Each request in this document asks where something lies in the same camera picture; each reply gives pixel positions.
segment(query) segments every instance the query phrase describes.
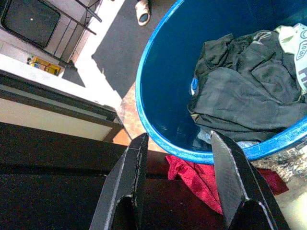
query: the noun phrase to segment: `laundry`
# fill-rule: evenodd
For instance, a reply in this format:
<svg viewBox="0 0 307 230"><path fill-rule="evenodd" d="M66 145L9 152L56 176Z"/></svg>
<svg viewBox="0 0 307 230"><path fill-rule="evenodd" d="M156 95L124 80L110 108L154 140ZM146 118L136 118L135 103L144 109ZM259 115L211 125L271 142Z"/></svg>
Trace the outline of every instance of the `laundry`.
<svg viewBox="0 0 307 230"><path fill-rule="evenodd" d="M200 200L215 212L222 214L215 182L214 167L212 165L196 164L172 155L166 156L166 159L170 164L168 171L169 180L174 180L179 175ZM288 191L286 184L277 173L264 169L258 171L267 181L274 195Z"/></svg>
<svg viewBox="0 0 307 230"><path fill-rule="evenodd" d="M203 131L262 142L307 115L294 55L283 52L278 36L263 30L205 42L195 69L197 90L188 104Z"/></svg>
<svg viewBox="0 0 307 230"><path fill-rule="evenodd" d="M208 143L209 145L211 145L211 137L209 133L206 133L205 131L203 131L202 129L200 130L200 132L197 135L197 138L205 141L206 143ZM242 149L244 148L248 148L254 145L259 144L259 142L257 141L238 141L237 142L238 146Z"/></svg>
<svg viewBox="0 0 307 230"><path fill-rule="evenodd" d="M286 54L294 55L296 76L302 88L302 94L307 92L307 26L279 26L275 29L279 33L280 46Z"/></svg>

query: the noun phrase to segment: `black surface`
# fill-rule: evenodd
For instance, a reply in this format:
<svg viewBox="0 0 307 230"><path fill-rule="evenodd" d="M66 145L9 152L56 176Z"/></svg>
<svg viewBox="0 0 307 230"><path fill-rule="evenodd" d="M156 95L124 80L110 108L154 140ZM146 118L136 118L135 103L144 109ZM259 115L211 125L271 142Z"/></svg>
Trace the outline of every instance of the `black surface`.
<svg viewBox="0 0 307 230"><path fill-rule="evenodd" d="M126 146L0 123L0 164L109 172Z"/></svg>
<svg viewBox="0 0 307 230"><path fill-rule="evenodd" d="M57 11L38 0L11 0L1 23L23 40L45 48L59 19Z"/></svg>
<svg viewBox="0 0 307 230"><path fill-rule="evenodd" d="M77 68L75 67L74 63L70 60L68 65L65 68L64 74L62 76L63 79L73 82L77 85L85 87Z"/></svg>
<svg viewBox="0 0 307 230"><path fill-rule="evenodd" d="M134 83L139 61L147 41L176 0L150 0L151 19L138 26L136 0L125 0L102 43L93 54L99 70L121 98Z"/></svg>
<svg viewBox="0 0 307 230"><path fill-rule="evenodd" d="M91 230L140 229L147 147L148 135L142 134L132 140L113 167L101 191Z"/></svg>
<svg viewBox="0 0 307 230"><path fill-rule="evenodd" d="M142 230L221 230L223 216L182 180L146 179Z"/></svg>
<svg viewBox="0 0 307 230"><path fill-rule="evenodd" d="M0 229L88 229L105 178L0 175Z"/></svg>
<svg viewBox="0 0 307 230"><path fill-rule="evenodd" d="M264 178L230 138L212 132L214 170L226 229L288 230Z"/></svg>

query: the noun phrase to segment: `red cloth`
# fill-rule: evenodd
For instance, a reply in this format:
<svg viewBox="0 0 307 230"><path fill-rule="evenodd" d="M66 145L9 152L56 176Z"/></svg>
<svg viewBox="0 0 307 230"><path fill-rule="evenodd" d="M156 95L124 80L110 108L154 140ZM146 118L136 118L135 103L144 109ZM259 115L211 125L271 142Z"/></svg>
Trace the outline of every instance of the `red cloth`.
<svg viewBox="0 0 307 230"><path fill-rule="evenodd" d="M169 180L174 180L178 174L192 193L214 211L222 214L213 165L196 164L172 155L166 156L166 159L170 164L168 170ZM289 190L276 172L266 169L259 169L258 171L267 181L274 195Z"/></svg>

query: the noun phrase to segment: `black metal frame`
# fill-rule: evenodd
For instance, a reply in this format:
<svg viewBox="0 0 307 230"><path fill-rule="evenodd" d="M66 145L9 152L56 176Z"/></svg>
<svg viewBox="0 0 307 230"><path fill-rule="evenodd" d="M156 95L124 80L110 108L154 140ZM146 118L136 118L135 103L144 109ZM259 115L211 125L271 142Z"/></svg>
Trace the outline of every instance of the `black metal frame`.
<svg viewBox="0 0 307 230"><path fill-rule="evenodd" d="M109 174L126 148L0 122L0 173Z"/></svg>
<svg viewBox="0 0 307 230"><path fill-rule="evenodd" d="M0 98L68 115L113 128L114 136L123 125L116 111L83 98L0 70Z"/></svg>
<svg viewBox="0 0 307 230"><path fill-rule="evenodd" d="M5 18L5 16L6 16L8 10L9 10L9 8L10 8L11 3L12 3L12 0L7 0L7 1L6 1L6 4L5 4L5 7L4 7L4 11L3 11L3 14L2 14L2 17L1 17L1 24L2 24L3 28L4 28L6 31L8 31L9 33L11 33L12 35L14 35L14 36L16 36L16 37L18 37L18 38L20 38L20 39L22 39L22 40L24 40L24 41L30 43L30 44L32 44L33 46L36 46L36 47L39 48L39 49L47 48L48 45L49 45L49 42L50 42L50 40L51 40L51 38L52 38L52 36L53 36L53 33L54 33L56 27L57 27L58 24L59 24L59 21L60 21L60 19L61 19L61 14L60 14L57 10L55 10L55 9L53 9L52 7L50 7L50 6L48 6L47 4L45 4L44 2L41 2L41 3L43 3L44 5L48 6L50 9L52 9L54 12L56 12L56 13L59 15L59 20L58 20L57 24L54 26L54 28L53 28L53 30L52 30L52 33L51 33L51 35L50 35L50 38L49 38L49 40L47 41L47 45L46 45L46 46L41 46L40 44L38 44L38 43L36 43L36 42L33 42L32 40L30 40L30 39L28 39L28 38L22 36L21 34L15 32L14 30L11 30L9 27L6 26L6 24L5 24L5 22L4 22L4 18Z"/></svg>
<svg viewBox="0 0 307 230"><path fill-rule="evenodd" d="M289 230L269 185L243 150L218 132L211 141L225 229Z"/></svg>
<svg viewBox="0 0 307 230"><path fill-rule="evenodd" d="M87 19L88 19L87 14L88 14L88 12L89 12L93 17L95 17L98 21L102 22L102 20L98 17L98 15L95 14L95 13L90 9L92 6L94 6L95 4L97 4L100 0L97 0L94 4L92 4L92 5L89 6L89 7L85 6L84 4L82 4L81 2L79 2L79 1L76 0L76 2L77 2L78 4L81 4L81 5L85 8L85 10L86 10L86 17L85 17L84 23L81 23L81 22L79 22L78 20L74 19L73 17L69 16L67 13L65 13L64 11L62 11L61 9L59 9L58 7L54 6L53 4L51 4L50 2L48 2L47 0L38 0L39 2L45 4L46 6L52 8L54 11L58 12L58 13L60 14L60 16L61 16L61 14L62 14L62 15L64 15L64 16L68 17L69 20L70 20L69 23L68 23L68 25L67 25L67 27L66 27L66 29L65 29L65 31L64 31L64 33L63 33L63 35L62 35L62 37L61 37L61 39L60 39L60 41L59 41L59 43L58 43L58 45L57 45L57 48L55 49L55 51L54 51L53 53L50 53L50 52L48 52L48 51L46 51L46 50L44 49L44 48L46 48L46 47L42 47L42 46L40 46L40 45L34 43L33 41L31 41L31 40L29 40L29 39L23 37L22 35L16 33L15 31L12 31L12 30L6 28L6 26L5 26L4 23L3 23L3 16L4 16L5 13L7 12L7 10L8 10L8 8L9 8L9 5L10 5L11 1L12 1L12 0L6 0L5 8L4 8L3 14L1 15L1 16L2 16L1 25L2 25L3 27L0 27L0 29L2 29L2 30L4 30L4 31L7 31L8 33L12 34L13 36L16 36L16 37L18 37L18 38L20 38L20 39L26 41L26 42L29 43L30 45L32 45L32 46L34 46L35 48L37 48L37 49L39 49L40 51L42 51L44 54L46 54L46 55L48 55L48 56L50 56L50 57L56 59L57 61L59 61L60 63L62 63L62 64L64 64L64 65L69 65L69 63L68 63L69 60L67 60L67 61L63 60L63 54L61 54L61 57L57 57L57 56L56 56L56 52L58 51L58 48L59 48L60 44L61 44L62 41L63 41L63 38L64 38L64 36L65 36L65 34L66 34L66 32L67 32L67 29L68 29L70 23L73 21L73 22L75 22L77 25L75 26L75 28L74 28L74 30L73 30L73 32L72 32L72 35L70 36L70 38L69 38L69 40L68 40L68 42L67 42L67 44L66 44L64 50L67 48L67 45L70 43L71 38L73 37L73 35L74 35L74 33L75 33L75 31L76 31L76 29L77 29L78 26L81 26L84 30L87 30L87 31L91 32L92 34L96 35L96 33L95 33L94 31L92 31L92 30L87 26L87 25L88 25L88 22L87 22Z"/></svg>
<svg viewBox="0 0 307 230"><path fill-rule="evenodd" d="M140 230L148 135L132 140L102 188L90 230Z"/></svg>

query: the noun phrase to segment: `blue plastic tub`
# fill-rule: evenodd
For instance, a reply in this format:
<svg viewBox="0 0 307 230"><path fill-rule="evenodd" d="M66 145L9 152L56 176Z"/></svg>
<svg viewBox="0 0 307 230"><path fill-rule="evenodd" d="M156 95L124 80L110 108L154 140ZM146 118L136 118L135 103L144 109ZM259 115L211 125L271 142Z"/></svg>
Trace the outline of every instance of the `blue plastic tub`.
<svg viewBox="0 0 307 230"><path fill-rule="evenodd" d="M210 146L193 145L200 128L187 110L203 42L228 33L239 36L296 23L307 24L305 0L178 0L150 37L137 73L137 109L151 138L168 153L213 164ZM306 135L307 117L244 152L248 159L257 160Z"/></svg>

